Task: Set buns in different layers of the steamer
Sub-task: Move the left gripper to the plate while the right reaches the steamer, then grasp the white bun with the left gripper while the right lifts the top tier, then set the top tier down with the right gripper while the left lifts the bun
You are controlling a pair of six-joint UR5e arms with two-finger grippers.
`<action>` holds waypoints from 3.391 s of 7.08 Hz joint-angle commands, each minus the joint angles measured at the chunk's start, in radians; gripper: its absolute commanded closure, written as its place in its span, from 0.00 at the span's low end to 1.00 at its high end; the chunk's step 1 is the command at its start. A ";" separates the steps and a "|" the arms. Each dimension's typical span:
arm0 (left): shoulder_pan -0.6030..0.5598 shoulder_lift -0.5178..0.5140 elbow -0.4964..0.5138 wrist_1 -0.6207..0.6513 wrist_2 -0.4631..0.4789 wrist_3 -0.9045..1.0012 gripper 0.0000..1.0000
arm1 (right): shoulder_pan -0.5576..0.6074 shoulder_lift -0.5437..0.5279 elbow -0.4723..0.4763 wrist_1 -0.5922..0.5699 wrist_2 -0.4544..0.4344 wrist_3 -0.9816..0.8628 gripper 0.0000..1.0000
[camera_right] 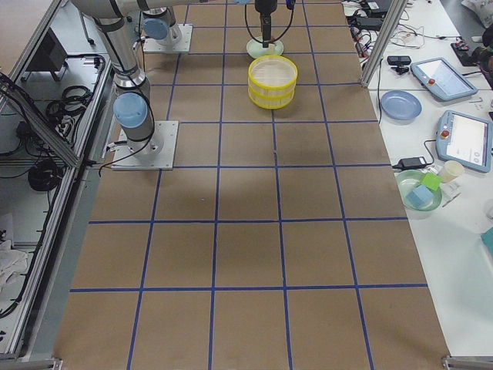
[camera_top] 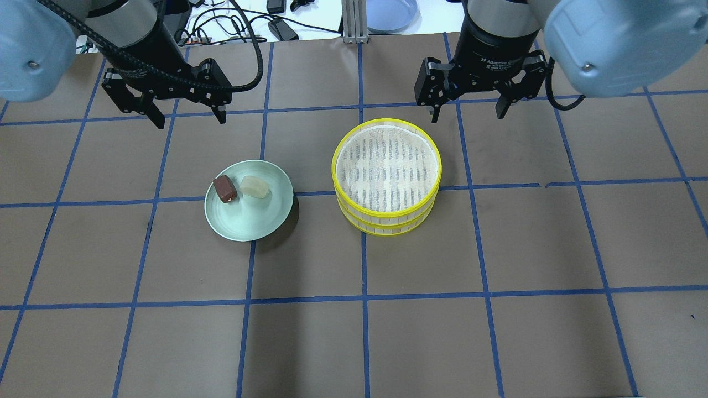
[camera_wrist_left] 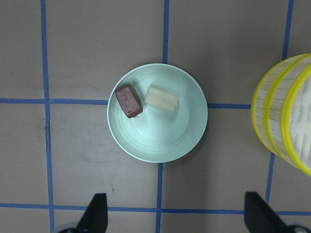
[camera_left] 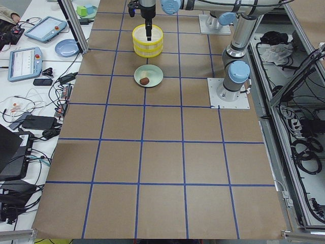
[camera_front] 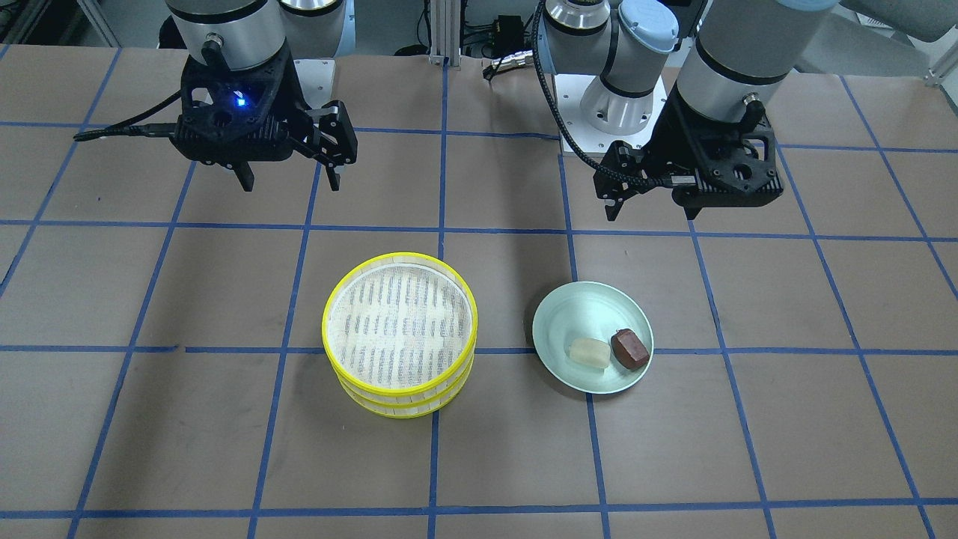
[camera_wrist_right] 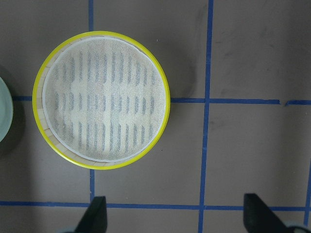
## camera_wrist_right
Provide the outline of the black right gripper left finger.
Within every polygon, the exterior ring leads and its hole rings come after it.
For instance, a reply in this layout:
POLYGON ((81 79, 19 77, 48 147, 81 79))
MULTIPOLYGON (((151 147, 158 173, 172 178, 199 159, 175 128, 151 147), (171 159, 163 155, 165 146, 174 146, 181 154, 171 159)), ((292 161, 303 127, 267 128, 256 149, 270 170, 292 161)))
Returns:
POLYGON ((107 230, 107 206, 105 196, 94 197, 79 224, 76 233, 105 233, 107 230))

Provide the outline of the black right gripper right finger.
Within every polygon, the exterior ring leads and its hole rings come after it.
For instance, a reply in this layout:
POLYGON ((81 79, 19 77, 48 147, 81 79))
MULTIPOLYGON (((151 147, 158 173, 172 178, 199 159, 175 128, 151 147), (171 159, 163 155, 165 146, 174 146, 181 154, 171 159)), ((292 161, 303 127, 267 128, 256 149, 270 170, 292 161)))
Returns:
POLYGON ((243 197, 243 224, 248 233, 289 232, 257 194, 245 194, 243 197))

